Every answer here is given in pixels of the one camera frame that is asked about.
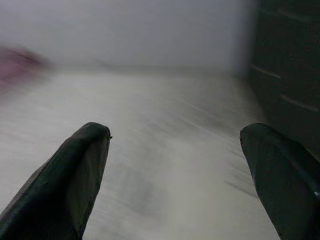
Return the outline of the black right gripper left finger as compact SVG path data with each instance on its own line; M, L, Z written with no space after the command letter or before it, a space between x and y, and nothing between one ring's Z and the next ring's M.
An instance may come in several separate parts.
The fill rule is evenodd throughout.
M83 240L110 141L96 122L67 138L0 213L0 240Z

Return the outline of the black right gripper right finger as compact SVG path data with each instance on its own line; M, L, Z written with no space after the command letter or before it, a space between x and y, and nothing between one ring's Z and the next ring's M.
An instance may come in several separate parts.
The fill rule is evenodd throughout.
M239 139L280 240L320 240L320 162L300 143L262 123L244 127Z

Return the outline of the grey quilted mattress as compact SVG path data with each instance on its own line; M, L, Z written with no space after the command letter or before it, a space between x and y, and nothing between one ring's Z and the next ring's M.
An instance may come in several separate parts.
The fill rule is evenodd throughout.
M53 71L0 81L0 212L87 122L112 134L84 240L277 240L243 156L261 117L228 76Z

